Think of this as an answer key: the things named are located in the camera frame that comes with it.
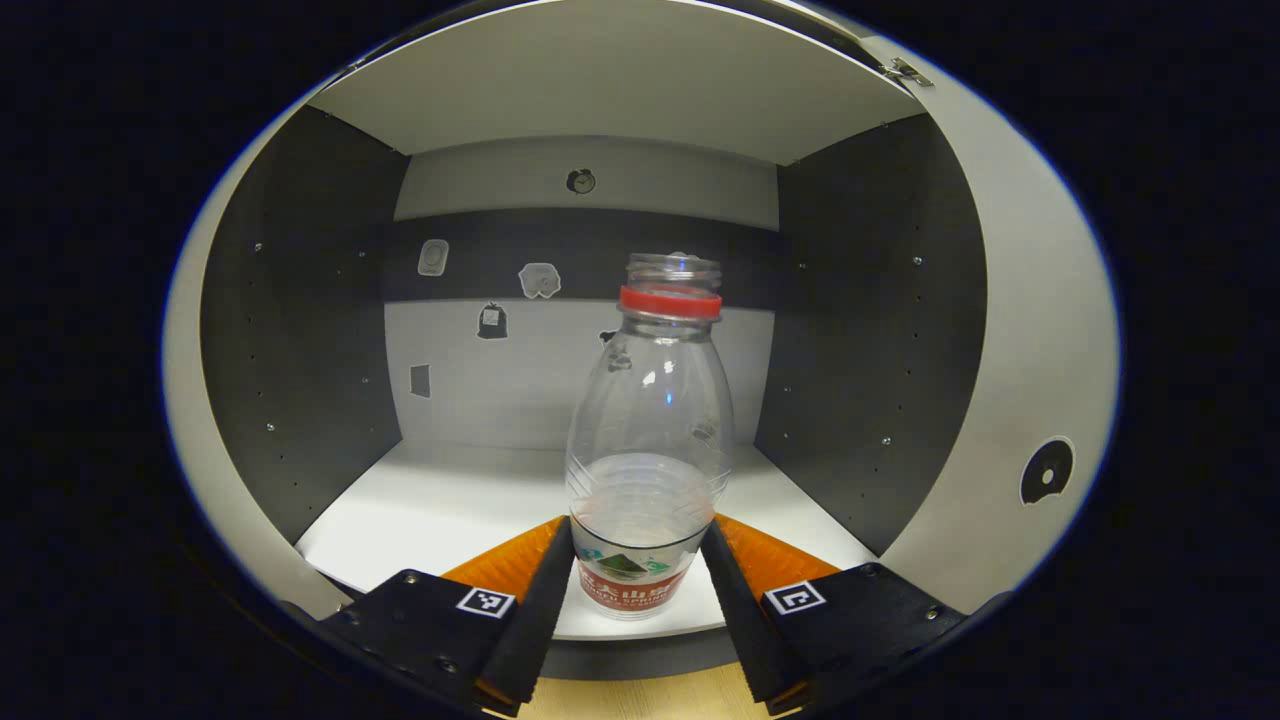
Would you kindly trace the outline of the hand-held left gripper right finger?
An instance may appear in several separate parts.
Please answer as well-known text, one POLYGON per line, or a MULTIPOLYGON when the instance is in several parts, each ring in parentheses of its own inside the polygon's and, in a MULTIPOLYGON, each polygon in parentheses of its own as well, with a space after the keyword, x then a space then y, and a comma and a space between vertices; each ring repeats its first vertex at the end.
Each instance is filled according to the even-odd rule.
POLYGON ((850 701, 966 620, 878 561, 841 570, 724 514, 701 556, 751 697, 772 715, 850 701))

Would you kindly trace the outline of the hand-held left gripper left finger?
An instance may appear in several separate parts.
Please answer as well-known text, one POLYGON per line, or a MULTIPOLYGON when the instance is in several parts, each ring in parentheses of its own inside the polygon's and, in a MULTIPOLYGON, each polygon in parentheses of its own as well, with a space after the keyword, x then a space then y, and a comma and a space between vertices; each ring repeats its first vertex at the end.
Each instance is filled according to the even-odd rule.
POLYGON ((556 516, 442 575, 404 569, 320 632, 466 714, 515 717, 541 675, 573 557, 570 520, 556 516))

